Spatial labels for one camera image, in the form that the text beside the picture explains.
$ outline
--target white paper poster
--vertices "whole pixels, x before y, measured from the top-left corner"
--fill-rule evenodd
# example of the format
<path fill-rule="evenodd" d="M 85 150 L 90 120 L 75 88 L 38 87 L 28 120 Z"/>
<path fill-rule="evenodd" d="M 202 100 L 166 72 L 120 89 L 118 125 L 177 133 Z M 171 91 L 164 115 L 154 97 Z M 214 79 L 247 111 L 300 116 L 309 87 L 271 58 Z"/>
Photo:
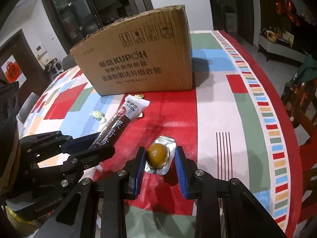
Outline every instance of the white paper poster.
<path fill-rule="evenodd" d="M 7 77 L 9 83 L 19 82 L 19 87 L 26 81 L 26 77 L 23 74 L 21 68 L 15 61 L 13 55 L 9 57 L 9 59 L 1 66 L 4 75 Z"/>

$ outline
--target gray chair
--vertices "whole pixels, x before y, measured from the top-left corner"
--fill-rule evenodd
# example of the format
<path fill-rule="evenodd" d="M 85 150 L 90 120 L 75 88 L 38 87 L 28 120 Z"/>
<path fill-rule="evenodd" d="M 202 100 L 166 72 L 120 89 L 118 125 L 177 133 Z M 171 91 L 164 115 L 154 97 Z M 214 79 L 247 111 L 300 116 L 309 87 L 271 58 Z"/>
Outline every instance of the gray chair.
<path fill-rule="evenodd" d="M 28 117 L 29 113 L 31 112 L 32 108 L 36 104 L 36 102 L 39 100 L 40 96 L 31 93 L 29 97 L 25 100 L 24 104 L 21 106 L 21 109 L 17 115 L 18 119 L 24 124 L 26 118 Z"/>
<path fill-rule="evenodd" d="M 71 54 L 67 55 L 67 56 L 63 59 L 63 61 L 62 61 L 61 64 L 63 65 L 64 71 L 66 71 L 66 70 L 68 70 L 68 69 L 70 69 L 70 68 L 73 68 L 73 67 L 77 66 L 77 63 L 75 62 L 75 60 L 74 60 L 74 58 L 72 57 Z"/>

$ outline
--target red circular logo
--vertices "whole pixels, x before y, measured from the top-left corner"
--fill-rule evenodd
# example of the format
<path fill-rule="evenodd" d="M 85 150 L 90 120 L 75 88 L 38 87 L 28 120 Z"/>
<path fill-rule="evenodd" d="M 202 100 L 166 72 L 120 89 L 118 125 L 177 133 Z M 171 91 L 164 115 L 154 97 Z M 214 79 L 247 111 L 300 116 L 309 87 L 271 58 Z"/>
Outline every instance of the red circular logo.
<path fill-rule="evenodd" d="M 121 106 L 116 114 L 118 116 L 124 116 L 126 114 L 126 108 L 124 106 Z"/>

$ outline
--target brown wrapper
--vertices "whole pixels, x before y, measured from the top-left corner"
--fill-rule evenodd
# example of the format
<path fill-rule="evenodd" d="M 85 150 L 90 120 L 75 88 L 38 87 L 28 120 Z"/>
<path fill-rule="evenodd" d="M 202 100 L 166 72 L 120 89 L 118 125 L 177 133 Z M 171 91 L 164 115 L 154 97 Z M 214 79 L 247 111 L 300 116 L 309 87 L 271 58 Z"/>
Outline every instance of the brown wrapper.
<path fill-rule="evenodd" d="M 149 101 L 127 96 L 125 103 L 118 109 L 115 115 L 103 127 L 96 140 L 89 147 L 90 149 L 109 144 L 115 145 L 118 138 L 126 129 L 130 121 L 137 119 L 140 113 L 149 105 Z"/>

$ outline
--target colorful patterned tablecloth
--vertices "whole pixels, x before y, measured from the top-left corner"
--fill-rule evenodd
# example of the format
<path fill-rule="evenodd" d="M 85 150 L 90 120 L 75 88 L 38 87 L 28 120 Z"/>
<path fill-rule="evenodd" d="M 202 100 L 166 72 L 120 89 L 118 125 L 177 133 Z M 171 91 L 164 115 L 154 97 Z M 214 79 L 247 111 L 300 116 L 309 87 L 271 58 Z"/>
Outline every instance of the colorful patterned tablecloth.
<path fill-rule="evenodd" d="M 300 161 L 293 163 L 299 160 L 299 150 L 276 91 L 227 34 L 195 31 L 191 43 L 196 88 L 144 93 L 151 101 L 144 117 L 119 138 L 116 154 L 102 163 L 104 172 L 92 169 L 86 176 L 104 178 L 132 159 L 139 146 L 148 147 L 160 135 L 171 136 L 198 168 L 219 179 L 239 178 L 291 237 L 301 203 L 295 201 L 301 197 L 301 186 L 293 189 L 291 178 L 295 175 L 300 180 L 301 168 Z M 104 124 L 90 115 L 92 111 L 110 119 L 124 96 L 100 97 L 75 67 L 59 75 L 44 92 L 21 136 L 61 130 L 77 138 L 98 132 Z M 56 156 L 40 166 L 62 164 L 66 158 Z M 139 198 L 129 202 L 126 210 L 128 237 L 194 236 L 196 206 L 183 199 L 174 164 L 165 176 L 145 173 Z"/>

